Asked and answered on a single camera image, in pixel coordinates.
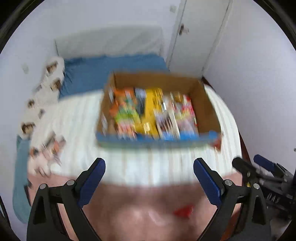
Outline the red snack packet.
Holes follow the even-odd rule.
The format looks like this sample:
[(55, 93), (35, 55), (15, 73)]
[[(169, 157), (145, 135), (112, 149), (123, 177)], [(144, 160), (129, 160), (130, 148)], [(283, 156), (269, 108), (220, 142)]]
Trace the red snack packet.
[(194, 211), (194, 205), (189, 204), (173, 212), (174, 216), (189, 219)]

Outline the yellow and black snack bag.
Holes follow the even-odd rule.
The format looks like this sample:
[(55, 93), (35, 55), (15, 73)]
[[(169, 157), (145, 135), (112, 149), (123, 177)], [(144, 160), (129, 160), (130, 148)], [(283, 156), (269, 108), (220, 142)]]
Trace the yellow and black snack bag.
[(144, 114), (140, 117), (140, 122), (135, 124), (137, 134), (150, 136), (155, 140), (159, 139), (155, 113), (162, 111), (162, 97), (163, 91), (161, 88), (145, 90)]

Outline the bear print white blanket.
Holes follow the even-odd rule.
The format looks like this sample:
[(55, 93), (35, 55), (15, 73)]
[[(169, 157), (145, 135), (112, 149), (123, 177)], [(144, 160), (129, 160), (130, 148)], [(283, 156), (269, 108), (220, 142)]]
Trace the bear print white blanket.
[[(26, 101), (21, 118), (18, 135), (22, 140), (30, 140), (42, 117), (58, 103), (60, 90), (64, 81), (65, 61), (61, 57), (52, 57), (47, 61), (44, 76), (34, 88), (32, 95)], [(50, 166), (53, 162), (60, 164), (57, 156), (60, 151), (54, 131), (50, 131), (47, 139), (41, 144), (29, 149), (28, 172), (32, 175), (50, 176)]]

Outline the pink blanket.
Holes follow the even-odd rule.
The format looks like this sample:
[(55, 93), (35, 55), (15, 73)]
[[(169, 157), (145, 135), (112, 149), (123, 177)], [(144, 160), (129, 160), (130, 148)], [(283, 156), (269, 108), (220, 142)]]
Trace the pink blanket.
[[(189, 204), (195, 206), (189, 219), (174, 216)], [(196, 240), (216, 207), (192, 171), (109, 171), (83, 211), (102, 240)]]

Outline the striped white bed sheet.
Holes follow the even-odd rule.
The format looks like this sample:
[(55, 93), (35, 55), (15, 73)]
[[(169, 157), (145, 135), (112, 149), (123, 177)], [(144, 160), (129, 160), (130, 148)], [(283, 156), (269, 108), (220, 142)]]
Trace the striped white bed sheet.
[(101, 157), (106, 162), (103, 180), (115, 185), (152, 187), (195, 182), (193, 162), (199, 157), (221, 176), (227, 176), (235, 172), (233, 158), (242, 155), (238, 128), (224, 101), (211, 87), (206, 86), (205, 90), (222, 130), (219, 150), (209, 145), (116, 148), (99, 144), (95, 130), (103, 97), (101, 90), (66, 97), (48, 106), (36, 125), (30, 146), (41, 147), (50, 133), (63, 136), (66, 145), (60, 164), (51, 166), (52, 174), (77, 177)]

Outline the cardboard box with blue print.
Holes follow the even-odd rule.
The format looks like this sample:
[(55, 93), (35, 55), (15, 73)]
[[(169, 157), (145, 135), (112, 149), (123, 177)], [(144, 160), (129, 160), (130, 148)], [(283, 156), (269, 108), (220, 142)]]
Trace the cardboard box with blue print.
[(96, 139), (109, 147), (219, 145), (221, 127), (201, 80), (114, 72), (104, 89)]

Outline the blue pillow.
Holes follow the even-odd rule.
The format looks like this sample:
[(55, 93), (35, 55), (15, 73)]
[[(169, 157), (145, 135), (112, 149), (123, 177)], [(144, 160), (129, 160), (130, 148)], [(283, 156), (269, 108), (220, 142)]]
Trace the blue pillow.
[(113, 72), (139, 71), (169, 72), (169, 69), (163, 57), (156, 54), (66, 59), (59, 99), (103, 89)]

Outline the white wardrobe door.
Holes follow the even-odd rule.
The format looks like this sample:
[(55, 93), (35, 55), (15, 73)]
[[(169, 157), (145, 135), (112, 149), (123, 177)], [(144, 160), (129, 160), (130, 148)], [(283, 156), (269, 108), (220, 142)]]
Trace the white wardrobe door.
[(166, 65), (170, 72), (201, 77), (233, 1), (181, 1)]

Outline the white bed headboard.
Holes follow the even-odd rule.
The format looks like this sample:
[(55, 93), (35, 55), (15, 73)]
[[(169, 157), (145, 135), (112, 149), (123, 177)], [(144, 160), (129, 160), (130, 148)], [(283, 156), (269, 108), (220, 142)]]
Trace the white bed headboard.
[(125, 25), (86, 30), (55, 39), (58, 55), (64, 59), (98, 56), (156, 54), (162, 56), (160, 26)]

